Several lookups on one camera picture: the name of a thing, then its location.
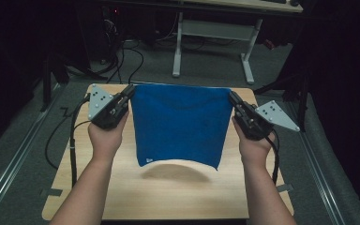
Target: cable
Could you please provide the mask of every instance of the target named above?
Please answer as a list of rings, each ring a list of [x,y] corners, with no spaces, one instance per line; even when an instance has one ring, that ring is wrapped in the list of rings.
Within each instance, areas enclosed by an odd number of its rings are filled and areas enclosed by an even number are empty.
[[[104,74],[106,72],[109,72],[111,70],[113,70],[116,66],[117,66],[117,63],[118,63],[118,60],[117,60],[117,57],[116,57],[116,54],[115,54],[115,41],[117,39],[120,38],[120,36],[118,35],[118,32],[117,32],[117,28],[115,26],[115,24],[113,22],[111,22],[110,20],[104,20],[105,23],[107,23],[109,25],[108,29],[109,29],[109,33],[105,33],[106,36],[107,36],[107,39],[108,39],[108,49],[109,49],[109,58],[111,58],[111,63],[101,69],[101,70],[98,70],[98,71],[93,71],[95,74],[97,75],[101,75],[101,74]],[[74,71],[74,70],[71,70],[69,67],[67,67],[67,72],[72,74],[72,75],[75,75],[75,76],[85,76],[87,74],[85,73],[82,73],[82,72],[77,72],[77,71]]]
[[[212,41],[212,40],[207,39],[206,42],[207,42],[207,43],[210,43],[210,44],[220,45],[220,46],[228,46],[228,45],[237,44],[237,43],[240,42],[240,40],[232,39],[232,40],[229,40],[229,41],[226,42],[226,43],[219,43],[219,42],[216,42],[216,41]]]
[[[77,158],[75,155],[75,122],[78,117],[78,114],[81,110],[81,106],[88,102],[90,100],[90,93],[86,95],[86,97],[77,105],[75,108],[73,114],[72,114],[72,120],[71,120],[71,131],[69,135],[69,157],[71,161],[71,174],[72,174],[72,186],[74,187],[77,183],[78,175],[77,175]]]
[[[270,138],[265,137],[265,139],[271,144],[273,147],[275,159],[274,159],[274,170],[273,170],[273,182],[276,185],[277,179],[278,179],[278,170],[279,170],[279,149],[276,147],[276,145],[270,140]]]
[[[270,143],[271,147],[273,148],[274,151],[274,170],[272,173],[272,179],[274,182],[274,185],[277,184],[277,180],[278,180],[278,171],[279,171],[279,136],[277,134],[277,132],[273,129],[273,132],[276,135],[277,138],[277,147],[276,145],[270,140],[270,138],[264,135],[264,131],[263,129],[259,126],[259,124],[254,121],[253,124],[255,125],[255,127],[261,132],[261,134],[264,136],[264,138]]]
[[[74,129],[77,129],[80,125],[87,124],[87,123],[90,123],[90,122],[91,122],[90,120],[83,121],[83,122],[79,123],[77,126],[75,126]]]
[[[196,50],[199,50],[200,48],[202,48],[205,45],[206,38],[204,38],[204,37],[201,37],[201,38],[195,37],[194,39],[201,39],[202,40],[201,45],[196,47],[196,48],[193,48],[193,49],[192,48],[187,48],[186,46],[182,45],[182,48],[185,49],[185,50],[196,51]]]
[[[57,131],[57,129],[60,128],[60,126],[69,118],[69,116],[66,116],[63,118],[63,120],[60,121],[60,123],[55,127],[55,129],[53,130],[51,136],[49,136],[49,139],[48,141],[46,142],[46,145],[45,145],[45,158],[46,158],[46,161],[49,163],[49,165],[51,165],[54,169],[58,170],[58,167],[56,165],[54,165],[54,163],[51,162],[51,160],[49,159],[49,156],[48,156],[48,149],[49,149],[49,144],[53,138],[53,135],[55,134],[55,132]]]
[[[174,40],[174,41],[171,41],[171,44],[162,44],[161,42],[164,42],[164,41],[168,41],[170,40],[170,38],[174,38],[175,36],[172,36],[172,37],[168,37],[164,40],[161,40],[160,42],[156,42],[157,45],[160,45],[160,46],[163,46],[163,47],[171,47],[171,46],[174,46],[176,45],[177,41]]]
[[[127,47],[127,49],[136,49],[137,47],[140,46],[140,41],[138,39],[129,39],[129,40],[125,40],[122,47],[125,46],[125,43],[126,42],[133,42],[133,41],[137,41],[137,44],[135,46],[132,46],[132,47]]]
[[[113,76],[118,72],[118,79],[119,79],[119,83],[122,84],[122,78],[121,78],[121,74],[119,73],[119,69],[122,67],[122,65],[124,64],[124,59],[125,59],[125,53],[124,53],[124,45],[122,45],[122,59],[121,59],[121,64],[120,65],[116,65],[116,71],[110,76],[110,78],[106,81],[106,83],[109,83],[112,79]]]
[[[171,36],[171,37],[170,37],[170,35],[173,33],[174,27],[176,27],[176,25],[177,25],[178,16],[179,16],[179,13],[177,12],[177,13],[176,13],[176,17],[174,18],[174,22],[173,22],[172,29],[171,29],[171,31],[168,33],[168,35],[165,36],[165,37],[163,37],[163,38],[157,39],[156,41],[161,41],[161,40],[165,40],[165,39],[167,39],[167,38],[175,37],[175,36]]]
[[[135,53],[139,54],[139,55],[142,57],[141,63],[140,63],[139,66],[130,74],[130,76],[129,76],[128,80],[127,80],[127,83],[130,84],[130,81],[131,81],[131,78],[133,77],[133,75],[142,67],[143,62],[144,62],[144,56],[143,56],[139,51],[136,51],[136,50],[134,50],[134,49],[125,49],[125,50],[134,51]]]

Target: wooden board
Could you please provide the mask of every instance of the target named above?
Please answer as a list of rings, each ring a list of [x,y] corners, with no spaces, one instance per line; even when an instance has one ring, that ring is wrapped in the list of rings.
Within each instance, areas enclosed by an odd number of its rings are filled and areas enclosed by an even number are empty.
[[[109,93],[121,92],[126,86],[105,84],[101,87]],[[245,101],[256,104],[253,92],[246,88],[234,88]],[[88,104],[83,105],[77,124],[87,120]],[[78,174],[92,156],[92,146],[87,125],[76,129],[76,154]],[[248,218],[243,166],[238,149],[239,139],[229,124],[222,159],[218,170],[193,161],[157,161],[139,167],[131,114],[123,133],[123,142],[112,167],[103,219],[215,219]],[[273,171],[274,154],[267,158],[267,170]],[[278,185],[283,184],[279,173]],[[52,219],[56,210],[71,190],[69,148],[60,163],[52,188],[63,190],[61,196],[49,196],[42,217]],[[293,214],[288,193],[281,197]]]

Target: wire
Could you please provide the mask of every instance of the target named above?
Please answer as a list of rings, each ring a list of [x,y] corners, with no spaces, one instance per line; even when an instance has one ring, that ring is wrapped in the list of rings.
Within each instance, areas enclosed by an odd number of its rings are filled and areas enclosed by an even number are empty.
[[[88,93],[86,95],[86,97],[84,99],[82,99],[82,101],[77,105],[77,107],[75,108],[75,110],[72,114],[71,130],[70,130],[70,135],[69,135],[69,157],[70,157],[70,161],[71,161],[71,174],[72,174],[71,178],[72,178],[72,186],[73,187],[75,186],[75,184],[77,183],[77,180],[78,180],[77,160],[76,160],[77,158],[75,155],[75,138],[74,138],[75,122],[76,122],[78,114],[81,110],[81,106],[89,100],[90,100],[90,93]]]
[[[143,56],[139,51],[136,51],[136,50],[134,50],[134,49],[125,49],[125,50],[133,51],[133,52],[139,54],[139,55],[142,57],[141,63],[140,63],[139,66],[130,74],[130,76],[129,76],[128,80],[127,80],[127,83],[130,84],[130,81],[131,81],[131,78],[133,77],[133,75],[142,67],[143,62],[144,62],[144,56]]]
[[[176,17],[174,18],[174,22],[173,22],[172,29],[171,29],[171,31],[168,33],[168,35],[165,36],[165,37],[163,37],[163,38],[157,39],[156,41],[161,41],[161,40],[165,40],[165,39],[167,39],[167,38],[175,37],[175,35],[171,36],[171,34],[172,34],[173,31],[174,31],[174,27],[176,27],[176,25],[177,25],[178,16],[179,16],[179,13],[176,13]]]
[[[92,71],[93,73],[96,73],[97,75],[101,75],[103,73],[106,73],[110,70],[113,70],[113,68],[117,65],[117,60],[115,60],[115,57],[113,58],[113,60],[111,61],[111,63],[103,68],[102,70],[99,70],[99,71]],[[84,73],[81,73],[81,72],[77,72],[77,71],[74,71],[74,70],[71,70],[69,67],[66,67],[67,69],[67,72],[69,74],[72,74],[72,75],[75,75],[75,76],[86,76],[86,74]]]
[[[52,161],[49,159],[49,155],[48,155],[48,152],[49,152],[49,144],[53,138],[53,135],[55,134],[55,132],[60,128],[60,126],[69,118],[69,116],[66,116],[64,117],[60,123],[55,127],[55,129],[53,130],[53,132],[51,133],[51,136],[49,136],[49,139],[48,141],[46,142],[46,145],[45,145],[45,158],[46,158],[46,161],[49,163],[49,165],[51,165],[54,169],[58,170],[58,167],[56,165],[54,165],[54,163],[52,163]]]
[[[229,41],[226,42],[226,43],[220,43],[220,42],[217,42],[217,41],[213,41],[213,40],[207,39],[206,42],[207,42],[207,43],[210,43],[210,44],[220,45],[220,46],[228,46],[228,45],[237,44],[237,43],[240,42],[240,40],[232,39],[232,40],[229,40]]]
[[[278,171],[279,171],[279,136],[277,134],[277,132],[273,129],[273,132],[276,135],[277,138],[277,146],[270,140],[270,138],[267,136],[265,136],[263,129],[260,127],[260,125],[254,121],[253,123],[255,125],[255,127],[261,132],[261,134],[264,136],[264,138],[270,143],[271,147],[273,148],[274,151],[274,170],[272,173],[272,179],[274,182],[274,185],[277,184],[277,180],[278,180]]]
[[[274,159],[274,170],[273,170],[273,182],[276,185],[277,179],[278,179],[278,170],[279,170],[279,149],[276,147],[276,145],[270,140],[270,138],[265,137],[265,139],[271,144],[273,147],[275,159]]]
[[[90,122],[91,122],[90,120],[83,121],[83,122],[79,123],[77,126],[75,126],[74,129],[77,129],[80,125],[87,124],[87,123],[90,123]]]
[[[124,59],[125,59],[125,53],[124,53],[124,45],[122,45],[121,47],[122,49],[122,59],[121,59],[121,64],[120,65],[116,65],[116,71],[110,76],[110,78],[106,81],[106,83],[109,83],[112,79],[113,76],[115,76],[116,73],[118,73],[118,79],[119,79],[119,83],[122,84],[122,78],[121,78],[121,74],[119,73],[119,69],[122,67],[122,65],[124,64]]]
[[[125,46],[125,43],[126,42],[133,42],[133,41],[137,41],[136,45],[135,46],[132,46],[132,47],[127,47],[127,49],[136,49],[137,47],[140,46],[140,40],[139,39],[129,39],[129,40],[125,40],[122,47]]]
[[[171,47],[171,46],[174,46],[174,45],[176,45],[176,40],[175,41],[169,41],[170,40],[170,38],[174,38],[175,36],[172,36],[172,37],[168,37],[168,38],[166,38],[166,39],[164,39],[164,40],[161,40],[160,42],[156,42],[156,44],[157,45],[160,45],[160,46],[163,46],[163,47]],[[167,42],[171,42],[171,44],[162,44],[162,42],[164,42],[164,41],[167,41]]]
[[[205,45],[206,38],[202,37],[202,38],[194,38],[194,39],[201,39],[201,40],[202,40],[201,45],[198,46],[198,47],[196,47],[196,48],[188,48],[188,47],[182,45],[182,48],[185,49],[185,50],[196,51],[196,50],[199,50],[200,48],[202,48],[202,47]]]

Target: gray floor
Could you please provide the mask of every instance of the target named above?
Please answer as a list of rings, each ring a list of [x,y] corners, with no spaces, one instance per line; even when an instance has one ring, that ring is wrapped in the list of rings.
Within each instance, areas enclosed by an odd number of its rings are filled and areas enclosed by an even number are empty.
[[[226,43],[222,40],[212,41]],[[255,46],[250,64],[256,82],[254,85],[248,85],[239,59],[239,53],[246,46],[243,42],[230,45],[205,43],[202,47],[195,40],[186,42],[180,78],[173,78],[171,75],[173,46],[162,45],[152,48],[139,45],[137,42],[127,42],[126,47],[134,47],[134,50],[143,55],[142,67],[132,77],[133,82],[256,89],[276,79],[292,49],[291,45],[272,51],[262,45]],[[188,50],[199,47],[201,48],[198,51]],[[141,59],[136,52],[125,50],[124,65],[120,70],[124,83],[139,66]],[[93,69],[101,67],[104,66],[94,64]],[[34,99],[13,118],[0,140],[0,177],[14,177],[13,180],[8,179],[6,186],[0,186],[7,187],[2,191],[5,195],[0,195],[0,224],[48,223],[42,219],[41,211],[52,185],[55,169],[45,160],[45,145],[54,128],[64,118],[63,108],[68,108],[68,111],[74,109],[87,86],[95,82],[85,77],[72,76],[68,85],[60,86],[54,92],[56,101],[46,114],[39,111],[42,107],[42,88],[39,85],[35,90]],[[115,76],[112,82],[119,83],[118,77]],[[256,99],[259,104],[276,100],[294,118],[297,102],[282,102],[281,93],[282,91],[270,91],[256,96]],[[325,138],[311,97],[308,98],[307,105],[306,133],[298,134],[283,128],[277,129],[280,138],[280,168],[285,182],[293,186],[290,196],[295,210],[294,216],[299,224],[360,224],[358,196]],[[28,131],[38,120],[40,129],[33,136],[33,141],[29,145],[22,145]],[[68,135],[69,119],[57,130],[49,145],[49,157],[56,165],[63,155]],[[19,157],[19,153],[24,156],[24,161],[15,165],[10,164],[13,158],[22,158]],[[318,162],[318,171],[314,159]],[[6,172],[7,168],[15,168],[18,171]]]

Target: blue cloth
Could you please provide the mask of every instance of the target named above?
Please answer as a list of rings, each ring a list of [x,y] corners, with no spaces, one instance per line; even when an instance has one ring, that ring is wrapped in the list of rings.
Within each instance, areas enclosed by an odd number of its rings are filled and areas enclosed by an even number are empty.
[[[137,85],[131,99],[140,166],[167,159],[218,168],[233,106],[230,89]]]

